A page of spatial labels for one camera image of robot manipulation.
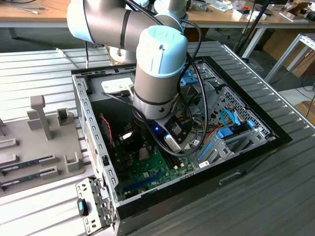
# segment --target metal workbench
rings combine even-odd
[[[192,53],[195,44],[189,45]],[[84,49],[66,50],[80,68]],[[109,65],[103,50],[90,51],[90,66]],[[293,141],[257,169],[217,192],[148,225],[133,236],[313,235],[315,220],[315,127],[218,42],[202,44],[211,56],[290,134]],[[0,54],[0,116],[26,117],[28,97],[44,94],[45,112],[68,107],[75,115],[71,69],[55,51]],[[92,175],[78,129],[86,171],[82,175],[0,198],[1,235],[84,235],[74,184]],[[107,230],[103,235],[111,235]]]

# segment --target gray holder slot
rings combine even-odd
[[[77,171],[81,168],[81,161],[78,157],[78,153],[75,152],[75,160],[74,161],[69,161],[67,159],[67,155],[63,155],[64,157],[64,164],[66,166],[66,169],[68,172],[72,172],[72,171]]]

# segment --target robotic arm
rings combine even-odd
[[[185,1],[175,2],[183,5]],[[67,13],[73,36],[136,52],[133,105],[168,133],[166,143],[178,152],[190,128],[183,127],[170,109],[185,65],[188,41],[175,15],[166,11],[155,18],[163,25],[141,12],[126,10],[124,0],[72,1]],[[134,114],[141,121],[137,112]]]

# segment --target white label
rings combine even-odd
[[[4,187],[4,186],[8,186],[8,185],[19,183],[19,182],[20,182],[19,180],[16,180],[16,181],[12,181],[12,182],[9,182],[9,183],[4,183],[1,186]]]
[[[199,141],[199,140],[195,140],[195,141],[193,141],[193,144],[194,144],[195,146],[197,146],[199,143],[200,143],[200,141]]]
[[[9,170],[14,170],[14,169],[18,169],[19,166],[12,166],[12,167],[9,167],[9,168],[6,168],[6,169],[2,169],[1,171],[9,171]]]
[[[208,166],[208,165],[209,165],[209,161],[205,161],[205,162],[200,163],[199,167],[203,168],[203,167]]]
[[[101,84],[104,92],[116,93],[123,90],[128,90],[129,85],[133,85],[133,82],[131,78],[123,78],[117,80],[103,81]]]

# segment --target black frame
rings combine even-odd
[[[263,122],[275,134],[276,138],[246,153],[242,153],[230,160],[227,160],[207,170],[185,178],[180,182],[174,183],[173,185],[160,189],[159,191],[146,193],[142,195],[140,199],[117,207],[117,212],[121,221],[127,218],[133,219],[133,217],[135,217],[136,215],[147,212],[149,208],[153,208],[155,205],[158,205],[160,203],[163,204],[162,202],[170,201],[170,198],[176,199],[178,197],[176,195],[179,195],[187,191],[188,189],[197,187],[198,185],[205,183],[206,181],[215,179],[218,176],[222,176],[225,173],[230,173],[231,170],[235,170],[238,167],[246,166],[247,162],[252,165],[252,163],[257,162],[262,155],[270,153],[271,151],[292,141],[291,137],[211,57],[196,58],[196,60],[200,59],[207,63],[208,66],[210,66],[213,71],[215,71],[216,74],[226,82],[226,85],[231,88],[237,95],[239,95],[243,102],[247,104],[249,108],[251,108],[251,110],[257,115],[257,117],[260,118],[260,121]],[[105,68],[116,69],[119,67],[128,66],[134,66],[134,64],[107,66]],[[84,73],[102,70],[104,70],[104,67],[93,68],[92,70],[76,70],[73,71],[72,74],[77,74],[77,78],[85,78],[86,80],[88,80],[89,78],[104,76],[104,73],[93,74],[91,76],[84,75]],[[217,187],[209,188],[209,191],[215,191],[216,189]]]

